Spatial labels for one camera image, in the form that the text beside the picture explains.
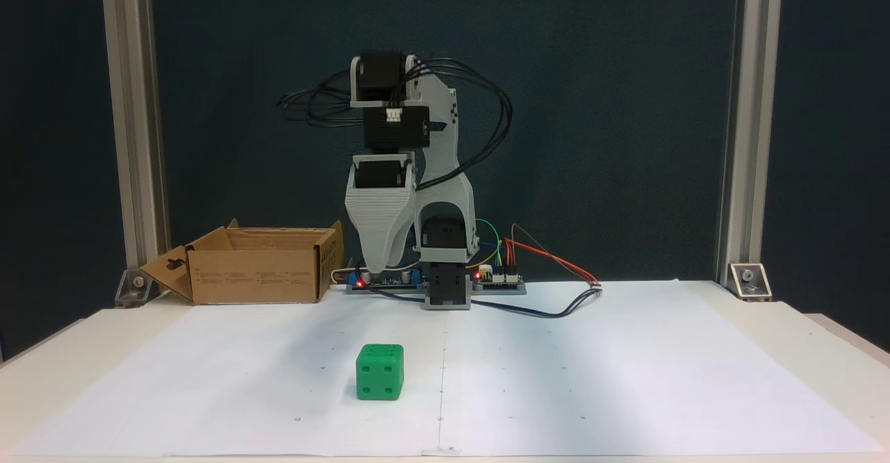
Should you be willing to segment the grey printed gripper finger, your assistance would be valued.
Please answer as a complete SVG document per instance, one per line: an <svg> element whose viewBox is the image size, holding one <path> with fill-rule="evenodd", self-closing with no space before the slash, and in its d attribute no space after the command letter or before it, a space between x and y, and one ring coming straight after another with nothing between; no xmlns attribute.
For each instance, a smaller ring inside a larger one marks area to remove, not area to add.
<svg viewBox="0 0 890 463"><path fill-rule="evenodd" d="M366 269L381 273L403 260L414 221L413 191L347 191L344 204L359 233Z"/></svg>

